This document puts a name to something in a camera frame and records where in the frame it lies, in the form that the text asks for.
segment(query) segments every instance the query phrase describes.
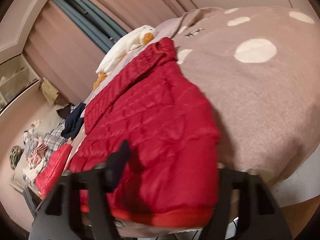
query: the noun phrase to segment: red puffer jacket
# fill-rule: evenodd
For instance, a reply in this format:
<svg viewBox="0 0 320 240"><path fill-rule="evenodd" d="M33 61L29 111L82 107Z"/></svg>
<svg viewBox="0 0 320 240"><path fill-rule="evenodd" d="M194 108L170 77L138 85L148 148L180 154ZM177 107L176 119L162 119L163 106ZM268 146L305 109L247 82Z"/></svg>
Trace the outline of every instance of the red puffer jacket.
<svg viewBox="0 0 320 240"><path fill-rule="evenodd" d="M124 139L133 150L118 188L107 195L114 217L159 227L207 224L218 198L219 133L211 104L183 77L171 39L134 58L85 113L87 137L68 169L93 168ZM86 191L81 202L88 211Z"/></svg>
<svg viewBox="0 0 320 240"><path fill-rule="evenodd" d="M35 184L44 198L59 180L63 168L67 163L69 154L72 150L70 144L64 144L52 153L48 165L35 179Z"/></svg>

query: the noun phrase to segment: navy clothing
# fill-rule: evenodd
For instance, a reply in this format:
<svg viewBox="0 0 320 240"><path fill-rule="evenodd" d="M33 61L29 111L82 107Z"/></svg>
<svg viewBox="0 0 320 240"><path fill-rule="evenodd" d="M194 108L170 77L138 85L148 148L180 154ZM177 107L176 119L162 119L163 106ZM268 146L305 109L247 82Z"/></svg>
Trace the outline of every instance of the navy clothing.
<svg viewBox="0 0 320 240"><path fill-rule="evenodd" d="M61 132L61 136L64 138L74 139L80 132L83 125L84 119L80 118L83 110L85 108L84 103L80 103L76 109L74 109L71 114L66 118L65 127Z"/></svg>

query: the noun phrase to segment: pink clothing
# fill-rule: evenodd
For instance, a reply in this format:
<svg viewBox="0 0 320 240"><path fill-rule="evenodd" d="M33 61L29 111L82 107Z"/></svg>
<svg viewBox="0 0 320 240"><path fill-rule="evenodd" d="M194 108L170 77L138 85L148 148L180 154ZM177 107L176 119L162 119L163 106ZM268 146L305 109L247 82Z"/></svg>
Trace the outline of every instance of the pink clothing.
<svg viewBox="0 0 320 240"><path fill-rule="evenodd" d="M37 147L33 151L32 156L29 158L29 169L35 168L41 162L47 149L48 146L45 145L42 140L39 140Z"/></svg>

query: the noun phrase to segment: shelf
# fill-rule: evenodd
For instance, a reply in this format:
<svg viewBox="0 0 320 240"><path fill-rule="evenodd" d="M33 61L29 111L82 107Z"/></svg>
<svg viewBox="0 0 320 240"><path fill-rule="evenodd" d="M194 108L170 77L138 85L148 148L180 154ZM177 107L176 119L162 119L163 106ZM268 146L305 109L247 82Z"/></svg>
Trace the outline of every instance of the shelf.
<svg viewBox="0 0 320 240"><path fill-rule="evenodd" d="M11 102L9 102L5 109L0 111L0 128L3 121L9 119L17 109L23 107L25 102L39 91L40 84L41 80L30 85L26 90L18 94Z"/></svg>
<svg viewBox="0 0 320 240"><path fill-rule="evenodd" d="M0 85L2 108L6 108L7 104L10 104L30 84L40 80L23 55L18 55L0 65L0 78L2 77L6 78L6 81Z"/></svg>

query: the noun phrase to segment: stuffed duck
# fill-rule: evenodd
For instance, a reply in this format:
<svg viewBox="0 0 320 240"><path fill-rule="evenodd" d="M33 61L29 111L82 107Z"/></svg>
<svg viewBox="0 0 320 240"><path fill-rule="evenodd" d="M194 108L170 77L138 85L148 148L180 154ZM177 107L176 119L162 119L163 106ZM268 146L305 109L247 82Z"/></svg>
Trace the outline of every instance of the stuffed duck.
<svg viewBox="0 0 320 240"><path fill-rule="evenodd" d="M96 70L96 73L104 73L109 76L125 55L148 44L155 36L155 28L149 25L143 25L126 34L108 51Z"/></svg>

